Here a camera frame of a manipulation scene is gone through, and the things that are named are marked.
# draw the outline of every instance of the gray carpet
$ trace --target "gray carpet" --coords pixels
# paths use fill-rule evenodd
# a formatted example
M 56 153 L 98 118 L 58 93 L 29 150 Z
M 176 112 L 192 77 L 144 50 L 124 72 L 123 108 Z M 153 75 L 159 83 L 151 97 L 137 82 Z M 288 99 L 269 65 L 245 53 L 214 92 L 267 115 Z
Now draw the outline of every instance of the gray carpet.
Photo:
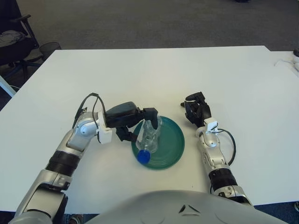
M 298 47 L 298 1 L 18 0 L 43 44 L 63 49 Z

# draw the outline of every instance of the black chair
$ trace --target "black chair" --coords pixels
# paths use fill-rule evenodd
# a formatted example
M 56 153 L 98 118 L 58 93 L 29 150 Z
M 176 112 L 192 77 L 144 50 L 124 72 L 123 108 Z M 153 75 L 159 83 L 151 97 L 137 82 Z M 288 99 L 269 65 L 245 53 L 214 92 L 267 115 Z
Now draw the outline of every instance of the black chair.
M 10 67 L 14 67 L 14 69 L 3 76 L 3 78 L 7 78 L 20 69 L 23 69 L 24 79 L 27 80 L 27 67 L 40 66 L 40 64 L 34 62 L 41 59 L 42 56 L 27 61 L 24 60 L 33 49 L 39 48 L 39 44 L 28 23 L 29 17 L 30 15 L 21 15 L 16 0 L 0 0 L 0 34 L 7 30 L 15 30 L 26 35 L 25 39 L 15 44 L 0 48 L 0 66 L 8 64 Z

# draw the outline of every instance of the cable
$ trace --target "cable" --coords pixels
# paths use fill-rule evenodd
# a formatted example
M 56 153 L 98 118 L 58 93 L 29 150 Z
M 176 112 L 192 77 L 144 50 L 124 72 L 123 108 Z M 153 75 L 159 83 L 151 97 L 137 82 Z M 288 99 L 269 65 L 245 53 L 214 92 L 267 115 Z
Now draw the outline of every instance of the cable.
M 11 87 L 14 87 L 14 88 L 17 88 L 17 89 L 20 89 L 20 87 L 17 87 L 17 86 L 14 86 L 14 85 L 10 85 Z
M 213 127 L 211 130 L 214 130 L 216 127 L 218 127 L 218 122 L 217 122 L 217 125 L 215 127 Z
M 235 160 L 235 154 L 236 154 L 236 151 L 237 151 L 237 150 L 236 150 L 236 145 L 235 145 L 235 139 L 234 139 L 233 135 L 232 135 L 229 131 L 224 130 L 224 129 L 221 129 L 221 128 L 218 128 L 218 130 L 220 130 L 220 131 L 219 131 L 219 132 L 213 132 L 213 133 L 226 132 L 226 133 L 230 136 L 230 138 L 231 138 L 231 140 L 232 140 L 232 142 L 233 142 L 234 151 L 233 151 L 232 158 L 231 158 L 230 161 L 228 162 L 228 165 L 230 166 L 230 165 L 233 163 L 233 161 Z
M 99 126 L 98 126 L 98 124 L 97 124 L 97 122 L 96 122 L 96 120 L 95 120 L 95 118 L 94 118 L 94 108 L 95 108 L 95 106 L 96 106 L 96 104 L 97 104 L 97 102 L 98 102 L 98 99 L 99 99 L 99 98 L 97 97 L 97 99 L 96 99 L 95 102 L 94 102 L 94 105 L 93 105 L 93 111 L 92 111 L 92 113 L 93 113 L 93 121 L 94 121 L 94 123 L 95 123 L 97 129 L 99 128 Z M 99 137 L 99 132 L 97 132 L 96 135 L 97 135 L 98 142 L 101 143 L 101 142 L 100 142 L 100 137 Z
M 279 59 L 277 62 L 275 62 L 274 66 L 276 66 L 279 62 L 286 62 L 286 63 L 289 63 L 289 64 L 291 64 L 291 65 L 293 66 L 293 68 L 294 68 L 297 72 L 299 72 L 299 70 L 298 70 L 298 69 L 296 68 L 296 66 L 295 66 L 296 63 L 291 62 L 291 61 L 286 61 L 286 60 L 283 60 L 283 59 Z
M 104 105 L 103 100 L 101 99 L 101 97 L 100 97 L 97 93 L 92 92 L 92 93 L 90 93 L 87 97 L 85 97 L 85 98 L 83 99 L 82 103 L 80 104 L 79 108 L 77 109 L 77 112 L 76 112 L 76 115 L 75 115 L 75 119 L 74 119 L 74 123 L 73 123 L 73 125 L 72 125 L 72 127 L 71 127 L 72 129 L 75 127 L 76 122 L 78 121 L 78 118 L 80 117 L 80 115 L 81 115 L 81 113 L 82 113 L 82 111 L 83 111 L 83 106 L 84 106 L 85 101 L 86 101 L 88 98 L 90 98 L 90 97 L 96 97 L 97 99 L 99 99 L 99 101 L 100 101 L 101 104 L 102 104 L 103 114 L 104 114 L 104 117 L 105 117 L 105 115 L 106 115 L 106 109 L 105 109 L 105 105 Z

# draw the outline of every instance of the blue bottle cap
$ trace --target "blue bottle cap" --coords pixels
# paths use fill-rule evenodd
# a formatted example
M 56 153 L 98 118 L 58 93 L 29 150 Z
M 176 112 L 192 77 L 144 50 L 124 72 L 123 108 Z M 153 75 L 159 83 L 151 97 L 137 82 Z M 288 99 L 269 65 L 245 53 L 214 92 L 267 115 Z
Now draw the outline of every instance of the blue bottle cap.
M 137 154 L 137 160 L 141 164 L 147 164 L 150 161 L 150 152 L 147 150 L 140 150 Z

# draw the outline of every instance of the white table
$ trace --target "white table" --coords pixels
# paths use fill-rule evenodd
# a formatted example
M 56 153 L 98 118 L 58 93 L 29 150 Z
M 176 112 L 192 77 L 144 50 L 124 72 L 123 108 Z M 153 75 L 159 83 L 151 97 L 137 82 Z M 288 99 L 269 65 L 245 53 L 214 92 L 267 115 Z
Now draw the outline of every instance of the white table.
M 93 139 L 67 191 L 66 212 L 102 213 L 153 190 L 208 192 L 196 128 L 180 107 L 197 91 L 235 137 L 231 168 L 252 203 L 299 200 L 299 79 L 273 60 L 262 46 L 56 51 L 0 112 L 0 210 L 16 210 L 90 92 L 107 109 L 126 101 L 157 108 L 181 127 L 185 151 L 175 166 L 153 171 L 115 134 L 107 145 Z M 219 136 L 229 159 L 229 138 Z

